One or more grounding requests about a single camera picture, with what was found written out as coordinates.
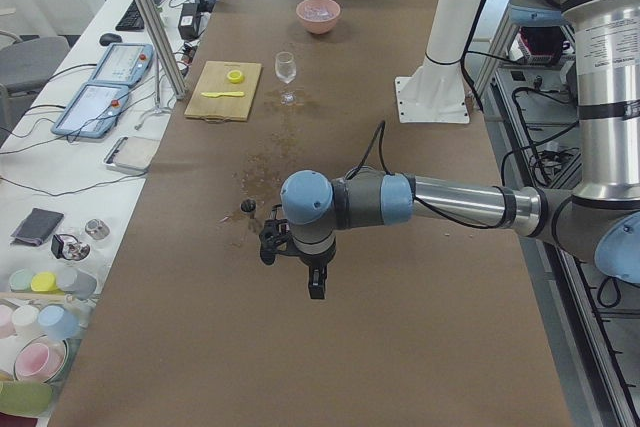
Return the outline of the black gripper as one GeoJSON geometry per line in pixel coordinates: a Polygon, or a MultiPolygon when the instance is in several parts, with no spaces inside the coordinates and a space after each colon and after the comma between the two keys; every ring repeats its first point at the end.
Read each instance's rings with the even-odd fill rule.
{"type": "Polygon", "coordinates": [[[312,300],[324,300],[326,297],[327,268],[336,253],[336,242],[318,254],[301,252],[300,260],[309,267],[308,292],[312,300]]]}

